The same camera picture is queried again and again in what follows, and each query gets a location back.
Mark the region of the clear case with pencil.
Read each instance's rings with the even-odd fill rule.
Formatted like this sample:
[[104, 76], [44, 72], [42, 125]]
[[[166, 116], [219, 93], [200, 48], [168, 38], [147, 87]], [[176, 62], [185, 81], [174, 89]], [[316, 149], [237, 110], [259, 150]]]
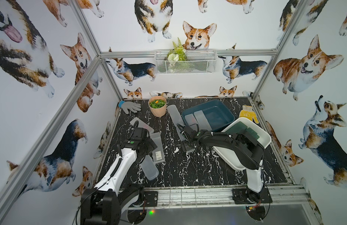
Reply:
[[200, 130], [212, 131], [212, 128], [202, 110], [194, 112], [194, 117], [198, 122]]

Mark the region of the clear rounded case front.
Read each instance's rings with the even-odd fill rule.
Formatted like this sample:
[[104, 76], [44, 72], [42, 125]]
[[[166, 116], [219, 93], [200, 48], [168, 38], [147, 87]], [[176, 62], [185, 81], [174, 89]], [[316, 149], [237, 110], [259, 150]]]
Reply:
[[142, 162], [140, 163], [140, 167], [143, 170], [143, 173], [145, 174], [146, 178], [149, 181], [152, 181], [157, 178], [158, 176], [158, 169], [154, 164], [153, 159], [150, 157], [150, 155], [146, 155]]

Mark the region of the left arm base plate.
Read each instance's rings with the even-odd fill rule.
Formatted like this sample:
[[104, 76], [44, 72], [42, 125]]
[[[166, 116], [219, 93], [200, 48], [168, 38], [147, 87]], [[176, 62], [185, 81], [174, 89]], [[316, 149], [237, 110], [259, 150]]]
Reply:
[[132, 204], [133, 207], [156, 207], [158, 204], [158, 191], [144, 191], [138, 196], [138, 200]]

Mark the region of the clear case with pink item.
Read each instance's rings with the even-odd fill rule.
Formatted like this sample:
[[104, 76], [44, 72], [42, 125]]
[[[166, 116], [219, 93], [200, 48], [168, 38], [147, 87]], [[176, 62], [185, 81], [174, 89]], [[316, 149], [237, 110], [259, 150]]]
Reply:
[[141, 119], [139, 119], [138, 117], [135, 117], [133, 120], [131, 120], [129, 123], [130, 125], [134, 126], [134, 124], [138, 122], [138, 127], [139, 128], [145, 128], [148, 130], [148, 132], [150, 134], [154, 133], [154, 129], [152, 127], [150, 127], [148, 124], [144, 123]]

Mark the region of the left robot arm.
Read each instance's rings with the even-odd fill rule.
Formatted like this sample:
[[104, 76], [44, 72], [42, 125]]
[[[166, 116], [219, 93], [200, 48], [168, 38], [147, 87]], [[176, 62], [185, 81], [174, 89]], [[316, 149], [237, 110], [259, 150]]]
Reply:
[[156, 148], [147, 129], [134, 128], [130, 137], [115, 146], [118, 156], [107, 173], [82, 194], [75, 224], [118, 225], [130, 205], [144, 201], [143, 186], [131, 184], [123, 191], [120, 187], [131, 166], [141, 163]]

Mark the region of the dark green case with pens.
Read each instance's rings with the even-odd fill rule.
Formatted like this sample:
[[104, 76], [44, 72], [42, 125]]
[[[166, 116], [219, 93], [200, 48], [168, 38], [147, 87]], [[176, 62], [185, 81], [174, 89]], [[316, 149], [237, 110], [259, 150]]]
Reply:
[[242, 130], [246, 130], [248, 127], [243, 123], [243, 122], [237, 122], [236, 124], [234, 124], [233, 126], [231, 126], [226, 133], [233, 135], [236, 133], [241, 132]]

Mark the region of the clear rounded case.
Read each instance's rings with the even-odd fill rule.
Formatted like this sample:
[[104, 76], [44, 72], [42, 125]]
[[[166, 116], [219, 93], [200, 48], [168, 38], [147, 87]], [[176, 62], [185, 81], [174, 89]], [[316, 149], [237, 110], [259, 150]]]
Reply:
[[150, 155], [146, 155], [142, 162], [140, 163], [140, 167], [143, 170], [143, 173], [145, 174], [146, 178], [149, 181], [152, 181], [157, 178], [158, 176], [158, 169], [154, 164], [153, 159], [150, 157]]
[[175, 126], [177, 126], [177, 124], [180, 124], [181, 126], [185, 126], [182, 116], [179, 113], [176, 105], [169, 105], [167, 107], [167, 110]]

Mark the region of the yellow work glove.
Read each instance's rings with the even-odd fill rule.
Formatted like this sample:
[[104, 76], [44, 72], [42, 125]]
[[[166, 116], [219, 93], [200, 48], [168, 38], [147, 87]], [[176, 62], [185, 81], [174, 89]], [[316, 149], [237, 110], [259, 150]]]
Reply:
[[259, 124], [259, 120], [252, 106], [243, 105], [239, 117], [247, 118], [250, 121], [255, 122], [256, 124]]

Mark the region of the teal storage box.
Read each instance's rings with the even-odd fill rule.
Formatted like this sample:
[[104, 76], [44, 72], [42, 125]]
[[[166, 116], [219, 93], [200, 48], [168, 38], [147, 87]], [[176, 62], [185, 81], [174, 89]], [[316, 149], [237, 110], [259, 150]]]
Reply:
[[194, 115], [194, 112], [200, 110], [203, 111], [212, 128], [212, 131], [214, 132], [222, 131], [237, 119], [229, 108], [226, 107], [221, 101], [211, 100], [184, 110], [182, 113], [184, 123], [187, 125], [185, 115]]

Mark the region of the pink pot with green plant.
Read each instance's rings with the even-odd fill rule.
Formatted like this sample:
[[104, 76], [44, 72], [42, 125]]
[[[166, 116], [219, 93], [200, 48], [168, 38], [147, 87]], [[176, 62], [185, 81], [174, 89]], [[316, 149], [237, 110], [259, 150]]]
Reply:
[[148, 106], [154, 116], [161, 118], [167, 111], [167, 100], [162, 96], [155, 96], [149, 100]]

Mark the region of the clear case with barcode label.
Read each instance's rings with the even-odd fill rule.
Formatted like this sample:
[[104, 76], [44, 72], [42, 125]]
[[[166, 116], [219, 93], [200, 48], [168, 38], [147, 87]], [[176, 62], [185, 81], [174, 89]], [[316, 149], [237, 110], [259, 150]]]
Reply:
[[163, 149], [160, 133], [159, 132], [152, 133], [150, 137], [154, 141], [154, 143], [157, 145], [157, 148], [152, 151], [153, 162], [155, 164], [165, 162], [165, 154], [164, 154], [164, 149]]

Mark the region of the grey work glove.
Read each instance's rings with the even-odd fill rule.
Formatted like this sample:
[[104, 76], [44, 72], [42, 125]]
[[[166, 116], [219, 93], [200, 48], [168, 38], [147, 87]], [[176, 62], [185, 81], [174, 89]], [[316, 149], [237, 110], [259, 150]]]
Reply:
[[118, 103], [118, 107], [121, 108], [125, 114], [129, 114], [129, 112], [136, 113], [141, 111], [141, 105], [131, 101], [122, 100]]

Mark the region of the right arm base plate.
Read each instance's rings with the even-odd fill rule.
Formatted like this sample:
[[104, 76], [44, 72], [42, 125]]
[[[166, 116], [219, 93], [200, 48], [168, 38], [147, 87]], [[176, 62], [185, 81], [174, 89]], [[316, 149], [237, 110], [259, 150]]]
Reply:
[[259, 203], [272, 203], [272, 197], [267, 188], [256, 193], [248, 188], [234, 188], [232, 189], [232, 199], [235, 204], [259, 204]]

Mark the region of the clear rounded case back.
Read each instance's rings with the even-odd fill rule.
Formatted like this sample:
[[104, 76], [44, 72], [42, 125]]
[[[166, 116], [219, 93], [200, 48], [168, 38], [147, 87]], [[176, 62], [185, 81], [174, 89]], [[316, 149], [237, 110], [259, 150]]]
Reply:
[[185, 126], [182, 116], [179, 113], [176, 105], [169, 105], [167, 107], [167, 110], [175, 126], [177, 126], [177, 124], [180, 124], [181, 126]]

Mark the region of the artificial fern with flower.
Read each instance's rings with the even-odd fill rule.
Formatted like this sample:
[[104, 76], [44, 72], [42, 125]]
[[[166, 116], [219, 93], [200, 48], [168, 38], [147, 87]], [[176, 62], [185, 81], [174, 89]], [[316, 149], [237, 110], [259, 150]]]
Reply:
[[173, 49], [167, 55], [168, 68], [170, 72], [184, 70], [187, 65], [186, 49], [178, 38], [177, 43], [173, 41]]

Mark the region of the white storage box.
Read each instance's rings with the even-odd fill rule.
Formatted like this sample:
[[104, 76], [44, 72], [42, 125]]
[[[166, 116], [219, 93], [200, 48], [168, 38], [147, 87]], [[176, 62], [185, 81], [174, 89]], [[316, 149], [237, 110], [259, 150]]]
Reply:
[[[237, 120], [235, 120], [233, 123], [228, 125], [224, 130], [221, 132], [226, 132], [231, 126], [236, 124], [237, 122], [243, 122], [248, 128], [252, 128], [257, 132], [257, 134], [260, 136], [258, 141], [265, 147], [265, 149], [270, 145], [272, 139], [271, 136], [264, 131], [262, 128], [260, 128], [256, 123], [250, 121], [247, 118], [240, 117]], [[245, 170], [244, 167], [239, 162], [238, 158], [234, 153], [229, 153], [228, 150], [220, 148], [220, 147], [213, 147], [217, 154], [234, 170], [237, 171], [243, 171]]]

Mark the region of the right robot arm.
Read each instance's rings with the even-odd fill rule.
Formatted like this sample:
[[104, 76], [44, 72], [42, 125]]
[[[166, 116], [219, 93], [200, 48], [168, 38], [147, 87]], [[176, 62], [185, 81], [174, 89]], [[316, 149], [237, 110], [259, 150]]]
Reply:
[[195, 148], [220, 147], [234, 153], [247, 174], [247, 197], [260, 198], [264, 182], [262, 161], [265, 147], [246, 130], [234, 134], [211, 132], [205, 129], [193, 130], [190, 126], [177, 125], [180, 133]]

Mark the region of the clear case with red pen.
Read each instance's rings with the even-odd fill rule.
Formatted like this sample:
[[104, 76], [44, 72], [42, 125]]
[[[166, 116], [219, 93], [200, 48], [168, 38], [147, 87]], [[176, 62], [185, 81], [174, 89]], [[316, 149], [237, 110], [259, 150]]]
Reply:
[[195, 131], [199, 130], [198, 122], [193, 114], [185, 115], [187, 125]]

